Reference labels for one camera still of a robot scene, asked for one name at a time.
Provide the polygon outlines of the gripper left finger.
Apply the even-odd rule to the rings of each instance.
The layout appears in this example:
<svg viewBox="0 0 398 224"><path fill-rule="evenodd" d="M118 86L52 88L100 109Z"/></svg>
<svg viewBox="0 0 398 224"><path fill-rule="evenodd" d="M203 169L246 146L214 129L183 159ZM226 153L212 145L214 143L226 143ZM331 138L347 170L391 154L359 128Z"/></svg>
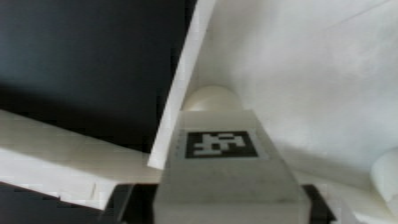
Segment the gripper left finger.
<svg viewBox="0 0 398 224"><path fill-rule="evenodd" d="M157 184L119 184L96 224L155 224Z"/></svg>

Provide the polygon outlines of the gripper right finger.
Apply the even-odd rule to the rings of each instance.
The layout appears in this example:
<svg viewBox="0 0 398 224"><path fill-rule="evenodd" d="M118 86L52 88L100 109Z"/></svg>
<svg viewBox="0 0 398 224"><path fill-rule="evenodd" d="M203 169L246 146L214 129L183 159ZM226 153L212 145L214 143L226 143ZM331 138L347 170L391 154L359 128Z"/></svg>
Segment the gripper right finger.
<svg viewBox="0 0 398 224"><path fill-rule="evenodd" d="M315 185L302 186L310 200L310 224L356 224L356 216L342 199L326 198Z"/></svg>

